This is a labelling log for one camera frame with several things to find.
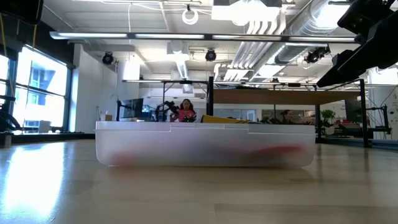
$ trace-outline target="person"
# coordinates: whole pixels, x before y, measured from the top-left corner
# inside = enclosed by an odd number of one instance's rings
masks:
[[[179,122],[184,122],[185,118],[190,119],[195,116],[196,112],[193,110],[193,105],[190,100],[184,99],[180,104],[180,110],[178,114],[173,114],[171,122],[178,119]]]
[[[291,110],[284,110],[281,112],[282,124],[295,124],[293,120],[293,112]]]

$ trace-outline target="cardboard box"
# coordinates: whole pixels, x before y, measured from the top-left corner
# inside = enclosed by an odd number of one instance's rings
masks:
[[[101,121],[112,121],[112,115],[110,115],[110,114],[101,114]]]

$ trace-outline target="yellow object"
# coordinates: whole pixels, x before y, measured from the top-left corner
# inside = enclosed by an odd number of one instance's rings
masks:
[[[231,119],[231,118],[221,118],[217,116],[209,116],[203,115],[201,119],[202,123],[226,123],[226,124],[249,124],[253,123],[252,121],[243,121],[239,119]]]

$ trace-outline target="wooden floor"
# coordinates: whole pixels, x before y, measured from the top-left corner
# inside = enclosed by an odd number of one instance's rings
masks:
[[[303,169],[101,165],[94,140],[0,149],[0,223],[398,223],[398,153],[319,147]]]

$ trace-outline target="translucent plastic container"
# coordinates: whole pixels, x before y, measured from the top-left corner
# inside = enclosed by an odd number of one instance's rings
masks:
[[[315,153],[304,125],[99,121],[95,135],[109,166],[303,167]]]

